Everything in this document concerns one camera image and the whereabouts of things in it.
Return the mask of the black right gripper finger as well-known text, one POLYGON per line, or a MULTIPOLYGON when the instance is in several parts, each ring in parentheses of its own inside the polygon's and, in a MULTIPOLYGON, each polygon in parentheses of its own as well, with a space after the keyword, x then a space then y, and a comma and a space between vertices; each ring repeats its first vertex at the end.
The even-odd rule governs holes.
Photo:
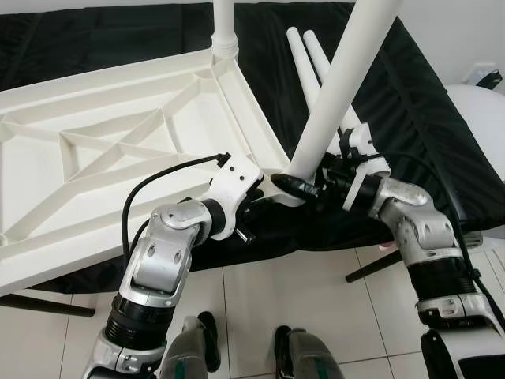
POLYGON ((271 174, 271 183, 279 190, 298 199, 317 199, 319 188, 291 174, 271 174))

